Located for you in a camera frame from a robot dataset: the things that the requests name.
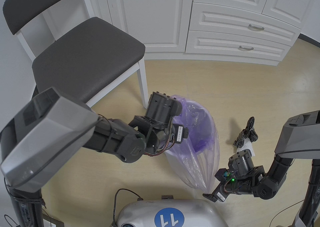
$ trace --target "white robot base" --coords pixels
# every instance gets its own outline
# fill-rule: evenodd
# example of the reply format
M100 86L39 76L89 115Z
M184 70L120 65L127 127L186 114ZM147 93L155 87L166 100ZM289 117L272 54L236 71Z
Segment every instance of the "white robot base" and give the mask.
M118 227L228 227L212 202L205 200L137 201L119 214Z

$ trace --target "drawer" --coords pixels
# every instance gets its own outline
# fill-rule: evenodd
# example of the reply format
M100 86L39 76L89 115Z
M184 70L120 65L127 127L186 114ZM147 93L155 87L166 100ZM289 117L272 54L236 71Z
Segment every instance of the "drawer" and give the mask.
M228 33L189 31L186 53L256 57L281 61L290 46Z
M192 5L190 30L245 35L289 46L301 32L293 25L263 14L196 2Z

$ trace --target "white chair leg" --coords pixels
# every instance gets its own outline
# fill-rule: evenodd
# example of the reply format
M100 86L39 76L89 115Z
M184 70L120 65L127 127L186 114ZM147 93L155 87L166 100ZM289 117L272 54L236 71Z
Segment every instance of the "white chair leg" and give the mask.
M149 93L148 93L148 87L147 87L146 68L144 66L144 57L138 62L138 64L139 64L139 70L137 71L137 74L138 74L142 104L144 108L147 108L148 102L149 102Z

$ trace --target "white chair frame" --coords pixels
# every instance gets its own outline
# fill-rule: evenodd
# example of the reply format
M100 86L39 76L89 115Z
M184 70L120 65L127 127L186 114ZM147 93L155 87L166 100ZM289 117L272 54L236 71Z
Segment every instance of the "white chair frame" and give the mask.
M84 0L85 6L89 15L89 18L95 17L91 1L90 0ZM31 61L33 62L36 56L30 49L28 43L26 42L26 39L24 38L21 30L19 30L15 34L22 47L30 57ZM138 63L134 64L132 67L130 67L127 71L122 73L118 78L116 78L114 81L112 81L109 85L104 87L102 90L100 90L94 97L92 97L86 104L89 107L92 107L96 102L98 102L102 97L104 97L107 93L109 93L112 89L114 89L116 86L118 86L122 81L124 81L126 78L131 76L137 72L138 74L138 82L139 82L139 87L140 87L140 93L141 93L141 98L142 98L142 105L144 108L148 107L148 101L149 101L149 94L148 94L148 87L147 87L147 78L146 78L146 69L144 65L144 57L138 61Z

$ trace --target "barcode label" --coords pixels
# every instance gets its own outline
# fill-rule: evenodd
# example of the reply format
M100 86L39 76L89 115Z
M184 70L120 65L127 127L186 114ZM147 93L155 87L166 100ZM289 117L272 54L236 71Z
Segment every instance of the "barcode label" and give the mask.
M225 197L223 197L222 195L221 195L221 193L217 193L217 196L222 200L222 201L225 201L226 200L226 198Z
M182 130L183 130L183 127L182 127L182 126L179 126L179 127L178 127L177 142L181 142L181 139L182 139Z

